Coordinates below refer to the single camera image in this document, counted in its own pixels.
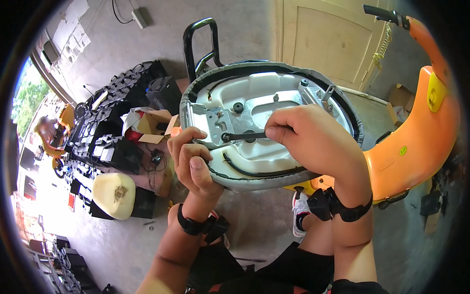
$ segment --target wall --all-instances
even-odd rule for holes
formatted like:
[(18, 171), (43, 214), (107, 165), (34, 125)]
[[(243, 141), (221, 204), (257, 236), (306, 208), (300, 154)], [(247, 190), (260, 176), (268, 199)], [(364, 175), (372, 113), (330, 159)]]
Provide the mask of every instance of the wall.
[[(403, 0), (393, 3), (391, 9), (420, 19), (413, 7)], [(423, 66), (430, 65), (431, 60), (424, 49), (410, 36), (409, 31), (392, 24), (392, 41), (380, 64), (382, 71), (363, 92), (388, 100), (391, 88), (397, 83), (416, 93), (419, 71)]]
[[(94, 92), (107, 85), (113, 75), (148, 60), (161, 60), (177, 79), (186, 77), (183, 32), (190, 23), (206, 17), (217, 21), (222, 63), (274, 57), (275, 14), (271, 0), (115, 0), (122, 21), (132, 19), (131, 3), (135, 8), (147, 9), (153, 21), (149, 27), (141, 30), (136, 22), (120, 24), (113, 15), (111, 0), (88, 0), (89, 9), (80, 23), (91, 43), (70, 71), (63, 72), (66, 83), (61, 76), (55, 76), (77, 102), (90, 96), (83, 85)], [(48, 26), (51, 37), (54, 27), (57, 24)], [(195, 33), (193, 48), (195, 60), (210, 52), (208, 26)]]

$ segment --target orange scooter body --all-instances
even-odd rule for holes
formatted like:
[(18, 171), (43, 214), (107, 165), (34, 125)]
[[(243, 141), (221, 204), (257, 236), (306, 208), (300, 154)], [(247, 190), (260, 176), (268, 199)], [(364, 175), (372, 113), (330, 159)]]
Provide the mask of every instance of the orange scooter body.
[[(460, 125), (459, 103), (447, 88), (448, 65), (426, 27), (411, 17), (408, 20), (410, 35), (426, 50), (432, 66), (420, 70), (415, 102), (406, 121), (364, 152), (374, 204), (402, 195), (432, 177), (449, 156)], [(315, 189), (324, 189), (324, 183), (319, 185), (317, 178), (286, 188), (302, 186), (311, 195)]]

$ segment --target wrist strap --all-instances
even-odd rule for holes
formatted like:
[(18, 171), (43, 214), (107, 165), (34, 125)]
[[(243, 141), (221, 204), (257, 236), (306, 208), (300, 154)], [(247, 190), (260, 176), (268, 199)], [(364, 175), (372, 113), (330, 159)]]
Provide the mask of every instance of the wrist strap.
[(325, 191), (317, 189), (307, 200), (310, 211), (322, 221), (328, 221), (332, 215), (339, 214), (345, 222), (355, 222), (369, 211), (372, 206), (372, 194), (369, 202), (354, 208), (345, 207), (336, 196), (333, 188), (329, 187)]
[(225, 234), (230, 226), (230, 223), (222, 215), (219, 218), (211, 215), (204, 222), (196, 222), (190, 218), (185, 218), (182, 210), (183, 204), (178, 207), (178, 222), (183, 231), (191, 236), (197, 236), (201, 233), (207, 234), (204, 239), (207, 244), (214, 242), (218, 237)]
[(211, 216), (204, 222), (196, 222), (193, 219), (185, 218), (183, 216), (183, 204), (182, 203), (180, 204), (180, 207), (178, 207), (178, 222), (183, 228), (183, 231), (191, 236), (197, 236), (200, 233), (206, 234), (207, 231), (209, 230), (210, 225), (212, 225), (214, 221), (214, 220), (211, 220), (211, 218), (215, 219), (215, 217)]

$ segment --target wooden door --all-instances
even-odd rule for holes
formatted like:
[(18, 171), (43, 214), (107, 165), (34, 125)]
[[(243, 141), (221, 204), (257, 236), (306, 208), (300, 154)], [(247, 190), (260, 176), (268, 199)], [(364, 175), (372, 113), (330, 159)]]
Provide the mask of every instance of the wooden door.
[(278, 60), (362, 90), (385, 29), (385, 22), (366, 15), (362, 4), (389, 9), (388, 0), (279, 0)]

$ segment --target black rubber strip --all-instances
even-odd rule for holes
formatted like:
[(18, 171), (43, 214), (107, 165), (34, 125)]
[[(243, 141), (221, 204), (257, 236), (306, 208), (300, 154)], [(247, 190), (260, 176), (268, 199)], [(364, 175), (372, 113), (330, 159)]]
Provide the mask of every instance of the black rubber strip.
[(268, 177), (268, 176), (284, 176), (284, 175), (292, 175), (296, 173), (300, 173), (306, 170), (305, 167), (295, 167), (291, 169), (286, 169), (286, 170), (280, 170), (277, 172), (269, 172), (269, 173), (254, 173), (254, 172), (249, 172), (244, 169), (239, 168), (238, 166), (235, 165), (235, 163), (232, 162), (230, 157), (226, 153), (223, 153), (225, 161), (237, 172), (247, 175), (247, 176), (252, 176), (252, 177), (257, 177), (257, 178), (263, 178), (263, 177)]

